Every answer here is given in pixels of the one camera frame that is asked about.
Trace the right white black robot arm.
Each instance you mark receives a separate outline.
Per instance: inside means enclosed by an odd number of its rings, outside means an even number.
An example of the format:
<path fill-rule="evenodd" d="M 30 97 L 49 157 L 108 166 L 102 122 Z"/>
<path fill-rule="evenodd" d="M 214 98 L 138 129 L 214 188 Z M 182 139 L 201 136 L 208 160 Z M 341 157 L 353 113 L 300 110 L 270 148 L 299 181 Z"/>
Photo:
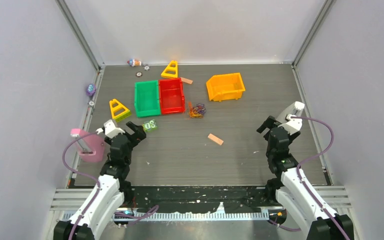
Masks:
<path fill-rule="evenodd" d="M 353 240 L 354 224 L 351 218 L 340 215 L 315 190 L 306 177 L 302 165 L 290 153 L 290 145 L 301 133 L 304 117 L 296 113 L 269 116 L 257 129 L 265 130 L 266 157 L 270 171 L 275 175 L 265 185 L 265 198 L 271 205 L 282 205 L 308 240 Z"/>

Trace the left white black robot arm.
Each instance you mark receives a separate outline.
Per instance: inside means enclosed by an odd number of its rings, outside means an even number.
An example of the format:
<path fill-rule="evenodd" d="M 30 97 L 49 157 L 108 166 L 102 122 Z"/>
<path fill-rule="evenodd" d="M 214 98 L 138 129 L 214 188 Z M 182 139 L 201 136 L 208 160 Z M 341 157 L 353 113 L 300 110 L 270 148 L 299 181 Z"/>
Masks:
<path fill-rule="evenodd" d="M 134 199 L 132 185 L 126 180 L 132 161 L 132 151 L 147 134 L 142 125 L 131 121 L 126 123 L 133 133 L 118 127 L 110 119 L 94 132 L 74 130 L 70 145 L 80 140 L 98 140 L 102 146 L 107 143 L 110 151 L 101 168 L 99 177 L 89 176 L 95 186 L 83 204 L 69 220 L 60 220 L 53 230 L 55 240 L 98 240 L 107 224 L 112 220 L 117 208 L 128 207 Z"/>

